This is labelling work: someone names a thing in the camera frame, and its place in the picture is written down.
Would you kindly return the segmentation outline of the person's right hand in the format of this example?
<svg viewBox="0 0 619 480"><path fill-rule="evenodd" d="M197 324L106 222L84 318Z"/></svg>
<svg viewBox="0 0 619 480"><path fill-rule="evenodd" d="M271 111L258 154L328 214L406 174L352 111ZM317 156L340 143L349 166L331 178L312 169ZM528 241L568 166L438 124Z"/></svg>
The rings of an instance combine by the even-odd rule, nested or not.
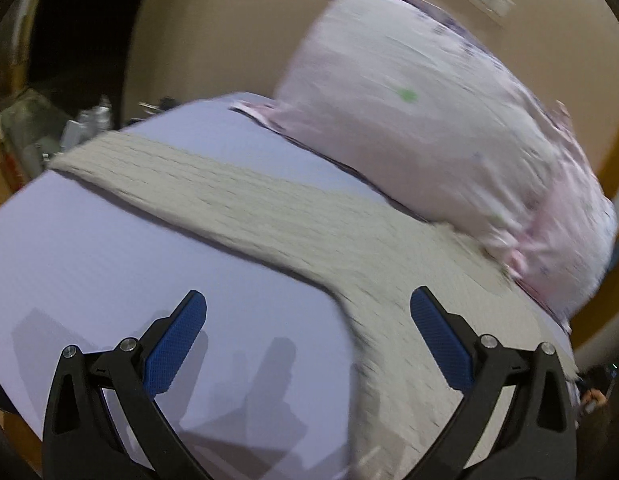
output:
<svg viewBox="0 0 619 480"><path fill-rule="evenodd" d="M607 397L598 389L588 389L582 395L581 407L588 413L602 408L608 402Z"/></svg>

